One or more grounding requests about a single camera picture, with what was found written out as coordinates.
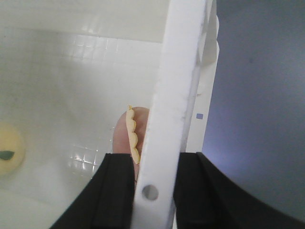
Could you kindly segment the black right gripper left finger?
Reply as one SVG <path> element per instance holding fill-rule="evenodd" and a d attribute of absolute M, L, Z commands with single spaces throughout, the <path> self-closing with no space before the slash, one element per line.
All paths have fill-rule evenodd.
<path fill-rule="evenodd" d="M 97 172 L 53 229 L 129 229 L 134 200 L 129 154 L 106 154 Z"/>

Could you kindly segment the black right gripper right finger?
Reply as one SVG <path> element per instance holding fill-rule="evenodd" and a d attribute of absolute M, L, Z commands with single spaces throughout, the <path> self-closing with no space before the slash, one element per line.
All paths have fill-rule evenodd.
<path fill-rule="evenodd" d="M 180 153 L 173 197 L 179 229 L 305 227 L 244 191 L 200 152 Z"/>

